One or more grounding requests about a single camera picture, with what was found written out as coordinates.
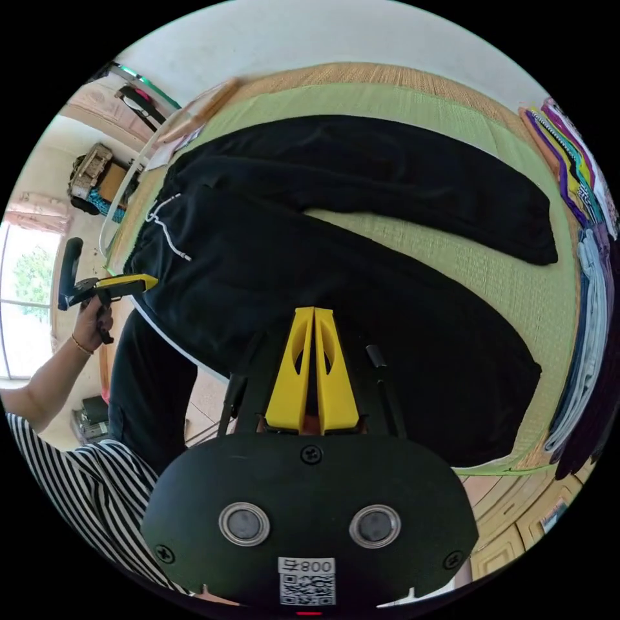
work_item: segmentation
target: screw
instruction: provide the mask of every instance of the screw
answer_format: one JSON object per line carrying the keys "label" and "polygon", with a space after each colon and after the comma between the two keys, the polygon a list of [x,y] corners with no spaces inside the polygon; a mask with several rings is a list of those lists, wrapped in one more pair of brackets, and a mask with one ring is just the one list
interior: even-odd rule
{"label": "screw", "polygon": [[452,551],[444,560],[444,568],[453,570],[463,561],[463,554],[460,551]]}
{"label": "screw", "polygon": [[323,458],[323,454],[318,446],[306,446],[302,450],[301,457],[307,465],[316,465]]}
{"label": "screw", "polygon": [[155,546],[155,554],[164,564],[172,564],[174,562],[174,554],[163,544]]}

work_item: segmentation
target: black and white striped shirt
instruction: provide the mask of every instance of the black and white striped shirt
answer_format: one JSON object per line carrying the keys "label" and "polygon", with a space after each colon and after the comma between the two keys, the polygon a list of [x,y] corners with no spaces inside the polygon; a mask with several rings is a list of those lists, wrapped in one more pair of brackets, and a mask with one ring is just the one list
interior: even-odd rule
{"label": "black and white striped shirt", "polygon": [[71,528],[101,555],[165,588],[168,580],[140,534],[157,475],[122,443],[107,439],[71,451],[43,441],[12,413],[6,419],[37,483]]}

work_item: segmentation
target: qr code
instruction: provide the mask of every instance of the qr code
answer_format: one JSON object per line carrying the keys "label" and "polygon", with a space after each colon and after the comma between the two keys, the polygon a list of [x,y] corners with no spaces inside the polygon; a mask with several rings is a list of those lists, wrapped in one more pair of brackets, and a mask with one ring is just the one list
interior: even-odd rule
{"label": "qr code", "polygon": [[280,575],[283,605],[335,605],[336,575]]}

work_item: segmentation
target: black pants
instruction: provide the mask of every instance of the black pants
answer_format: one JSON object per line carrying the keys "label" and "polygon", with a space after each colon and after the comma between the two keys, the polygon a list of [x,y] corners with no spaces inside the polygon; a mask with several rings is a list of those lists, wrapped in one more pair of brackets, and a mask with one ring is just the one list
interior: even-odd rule
{"label": "black pants", "polygon": [[185,416],[198,368],[137,310],[120,336],[110,387],[110,437],[157,474],[185,450]]}

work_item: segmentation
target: bracelet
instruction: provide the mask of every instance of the bracelet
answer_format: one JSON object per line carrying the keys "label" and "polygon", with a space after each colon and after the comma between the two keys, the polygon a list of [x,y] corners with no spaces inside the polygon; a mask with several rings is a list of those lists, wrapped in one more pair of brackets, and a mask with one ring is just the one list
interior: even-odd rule
{"label": "bracelet", "polygon": [[89,351],[88,349],[85,349],[77,340],[76,337],[71,334],[71,340],[73,340],[73,342],[75,343],[76,347],[82,352],[82,353],[86,353],[87,355],[93,355],[95,352],[94,351]]}

